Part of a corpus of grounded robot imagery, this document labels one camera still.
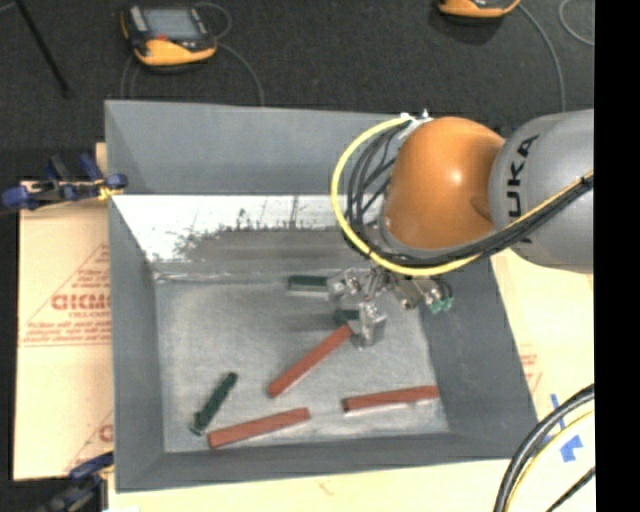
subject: red stick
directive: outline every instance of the red stick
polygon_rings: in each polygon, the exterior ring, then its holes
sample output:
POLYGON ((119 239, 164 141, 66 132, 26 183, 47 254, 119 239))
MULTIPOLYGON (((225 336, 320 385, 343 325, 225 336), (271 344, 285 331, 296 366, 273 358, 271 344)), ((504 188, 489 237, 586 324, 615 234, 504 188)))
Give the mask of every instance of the red stick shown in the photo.
POLYGON ((280 396, 326 359, 331 352, 348 340, 352 334, 353 331, 347 324, 338 327, 311 352, 305 354, 302 359, 274 380, 269 385, 269 395, 273 398, 280 396))
POLYGON ((221 428, 208 434, 209 446, 211 448, 218 448, 219 446, 290 427, 307 421, 310 418, 311 414, 309 413, 309 409, 301 407, 299 409, 274 414, 273 416, 221 428))
POLYGON ((342 409, 345 412, 351 412, 369 407, 418 402, 429 398, 438 398, 439 396, 438 386, 396 389, 393 391, 383 391, 382 393, 345 398, 342 400, 342 409))

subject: blue clamp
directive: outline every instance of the blue clamp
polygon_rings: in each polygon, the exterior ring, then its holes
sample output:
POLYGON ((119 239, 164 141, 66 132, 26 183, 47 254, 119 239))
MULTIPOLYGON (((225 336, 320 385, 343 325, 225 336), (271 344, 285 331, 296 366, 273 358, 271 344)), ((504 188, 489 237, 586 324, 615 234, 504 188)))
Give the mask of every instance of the blue clamp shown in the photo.
POLYGON ((72 183, 70 173, 59 155, 49 158, 44 168, 45 179, 29 188, 11 187, 2 193, 2 204, 11 210, 35 210, 42 206, 79 201, 124 189, 129 180, 124 174, 104 176, 89 153, 80 155, 80 167, 87 182, 72 183))
POLYGON ((34 512, 76 512, 95 497, 101 500, 100 510, 104 510, 106 503, 103 506, 102 502, 106 500, 106 481, 99 472, 113 463, 113 452, 108 452, 72 469, 69 479, 74 483, 34 512))

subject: dark carpet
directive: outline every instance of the dark carpet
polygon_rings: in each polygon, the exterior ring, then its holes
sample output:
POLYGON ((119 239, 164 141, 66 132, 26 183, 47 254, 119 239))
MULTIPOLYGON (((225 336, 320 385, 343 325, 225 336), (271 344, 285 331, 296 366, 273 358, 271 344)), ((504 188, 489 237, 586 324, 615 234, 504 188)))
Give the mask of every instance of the dark carpet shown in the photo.
MULTIPOLYGON (((103 101, 135 97, 359 112, 457 114, 508 132, 594 106, 595 0, 523 0, 499 23, 452 23, 435 0, 221 0, 233 26, 200 69, 128 65, 114 0, 25 0, 74 96, 65 98, 21 12, 0 0, 0 191, 104 137, 103 101)), ((172 5, 158 0, 157 5, 172 5)), ((225 18, 203 9, 214 31, 225 18)), ((62 481, 12 482, 17 229, 0 216, 0 511, 33 510, 62 481)), ((43 442, 46 425, 42 426, 43 442)))

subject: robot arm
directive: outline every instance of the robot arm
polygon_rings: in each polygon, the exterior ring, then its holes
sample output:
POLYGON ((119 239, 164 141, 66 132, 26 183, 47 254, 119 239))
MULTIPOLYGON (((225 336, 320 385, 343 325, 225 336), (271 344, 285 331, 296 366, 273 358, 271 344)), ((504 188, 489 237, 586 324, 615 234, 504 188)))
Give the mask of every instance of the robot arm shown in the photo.
POLYGON ((593 120, 592 110, 545 116, 505 140, 466 119, 427 118, 390 159, 406 118, 356 138, 330 192, 345 239, 372 269, 347 270, 332 280, 341 292, 329 294, 336 313, 357 313, 359 343, 383 331, 380 293, 407 309, 446 310, 453 293, 442 276, 507 247, 532 263, 593 272, 593 120), (343 211, 343 172, 365 143, 344 180, 343 211))

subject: gray bin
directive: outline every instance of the gray bin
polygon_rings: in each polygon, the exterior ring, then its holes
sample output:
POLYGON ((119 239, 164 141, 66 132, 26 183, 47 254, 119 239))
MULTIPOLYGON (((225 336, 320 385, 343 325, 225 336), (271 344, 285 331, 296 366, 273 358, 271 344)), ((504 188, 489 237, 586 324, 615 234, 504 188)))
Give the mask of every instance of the gray bin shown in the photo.
POLYGON ((367 266, 328 215, 328 178, 346 145, 390 116, 105 108, 109 172, 130 179, 110 206, 119 491, 512 455, 536 414, 488 260, 447 276, 456 300, 446 314, 390 301, 383 342, 362 352, 347 344, 287 396, 266 396, 269 380, 335 327, 324 302, 287 295, 287 275, 367 266), (230 200, 235 224, 221 220, 230 200), (267 200, 271 220, 243 224, 267 200), (309 208, 283 225, 278 208, 291 202, 309 208), (163 254, 158 240, 176 246, 163 254), (240 378, 214 426, 297 406, 315 423, 208 449, 187 423, 229 370, 240 378), (339 409, 349 392, 420 384, 437 384, 440 398, 353 417, 339 409))

